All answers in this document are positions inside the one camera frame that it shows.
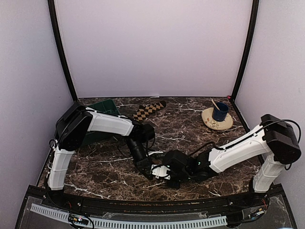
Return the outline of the green plastic divider tray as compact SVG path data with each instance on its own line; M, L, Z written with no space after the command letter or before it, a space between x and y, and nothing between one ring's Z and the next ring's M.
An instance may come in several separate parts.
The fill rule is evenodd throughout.
M119 110L112 99L107 99L102 102L89 105L88 107L108 115L120 115ZM81 146L87 146L105 139L109 139L113 136L114 134L106 132L87 132Z

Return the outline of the brown argyle sock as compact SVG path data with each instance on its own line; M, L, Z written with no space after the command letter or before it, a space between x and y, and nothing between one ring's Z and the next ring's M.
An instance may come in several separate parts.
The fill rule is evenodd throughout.
M159 101L150 105L140 105L133 114L133 119L139 122L146 120L150 115L166 107L165 101Z

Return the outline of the tan ribbed sock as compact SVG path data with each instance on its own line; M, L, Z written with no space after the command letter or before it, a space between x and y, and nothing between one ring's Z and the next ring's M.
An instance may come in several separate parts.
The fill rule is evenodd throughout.
M160 161L160 160L153 160L152 163L155 164L155 165L162 165L163 164L162 161Z

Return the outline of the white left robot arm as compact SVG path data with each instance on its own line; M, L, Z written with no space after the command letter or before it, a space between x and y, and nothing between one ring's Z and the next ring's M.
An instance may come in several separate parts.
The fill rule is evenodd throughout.
M88 132L117 134L125 137L133 163L148 180L153 179L152 159L148 143L155 138L154 128L128 117L106 114L75 102L57 121L55 137L51 140L53 160L47 178L49 201L57 208L67 204L67 197L60 192L74 152L79 149Z

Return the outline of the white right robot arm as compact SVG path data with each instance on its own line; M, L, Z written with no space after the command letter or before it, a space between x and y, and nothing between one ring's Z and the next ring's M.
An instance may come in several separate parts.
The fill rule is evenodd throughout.
M301 156L301 134L295 134L292 124L293 120L265 114L253 130L226 145L216 146L209 142L189 155L179 150L169 151L162 159L168 169L166 185L180 188L185 181L202 182L236 164L265 154L266 160L250 183L250 191L243 197L243 203L253 207L285 166L293 164Z

